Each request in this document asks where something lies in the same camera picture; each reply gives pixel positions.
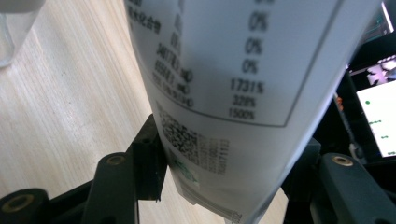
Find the qr code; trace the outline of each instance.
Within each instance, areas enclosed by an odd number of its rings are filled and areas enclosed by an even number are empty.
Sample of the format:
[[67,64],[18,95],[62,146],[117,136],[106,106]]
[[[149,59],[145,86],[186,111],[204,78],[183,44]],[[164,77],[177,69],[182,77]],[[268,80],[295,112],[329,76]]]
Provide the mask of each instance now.
[[171,117],[157,104],[163,135],[185,158],[215,174],[225,175],[229,141],[207,138]]

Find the clear plastic cup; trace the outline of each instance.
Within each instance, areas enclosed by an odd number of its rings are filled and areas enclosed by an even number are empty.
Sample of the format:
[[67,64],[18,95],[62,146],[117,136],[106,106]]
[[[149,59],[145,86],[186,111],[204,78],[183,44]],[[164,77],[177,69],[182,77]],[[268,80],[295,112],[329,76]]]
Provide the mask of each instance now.
[[45,0],[0,0],[0,67],[12,63]]

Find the wooden surface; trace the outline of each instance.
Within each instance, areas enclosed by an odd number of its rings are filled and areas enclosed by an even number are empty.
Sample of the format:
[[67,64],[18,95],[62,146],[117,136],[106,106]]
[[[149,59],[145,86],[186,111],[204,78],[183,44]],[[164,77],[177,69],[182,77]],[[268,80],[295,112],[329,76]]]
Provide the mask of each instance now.
[[[87,182],[149,114],[122,1],[48,1],[0,69],[0,197],[41,188],[52,198]],[[282,223],[285,201],[278,193],[261,223]],[[163,200],[139,204],[143,224],[223,223],[182,199],[170,173]]]

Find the screw hole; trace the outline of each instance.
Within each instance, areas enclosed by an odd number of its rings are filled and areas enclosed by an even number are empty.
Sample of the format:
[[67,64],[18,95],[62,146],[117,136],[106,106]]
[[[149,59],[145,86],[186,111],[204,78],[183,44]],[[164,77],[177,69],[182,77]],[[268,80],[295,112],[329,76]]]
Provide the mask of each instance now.
[[8,202],[6,202],[1,210],[5,213],[14,213],[22,210],[25,208],[27,205],[33,202],[35,196],[32,194],[22,194],[18,195],[12,199],[10,199]]
[[343,165],[343,166],[352,166],[353,165],[352,161],[350,161],[347,158],[340,157],[340,156],[332,157],[332,161],[334,161],[335,163],[337,163],[339,165]]
[[123,156],[112,156],[107,159],[107,164],[109,165],[119,165],[125,161],[125,157]]

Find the barcode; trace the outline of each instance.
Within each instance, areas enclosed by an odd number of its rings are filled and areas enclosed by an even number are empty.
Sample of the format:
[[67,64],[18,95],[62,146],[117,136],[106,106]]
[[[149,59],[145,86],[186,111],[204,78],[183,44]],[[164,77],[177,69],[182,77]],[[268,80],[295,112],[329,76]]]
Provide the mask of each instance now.
[[215,203],[210,202],[205,197],[196,193],[187,184],[180,180],[180,186],[183,190],[183,195],[189,199],[192,199],[196,203],[200,204],[202,207],[218,214],[219,216],[229,219],[232,223],[240,223],[242,215],[237,212],[221,207]]
[[225,175],[230,142],[208,138],[171,117],[158,103],[163,135],[185,158],[218,175]]

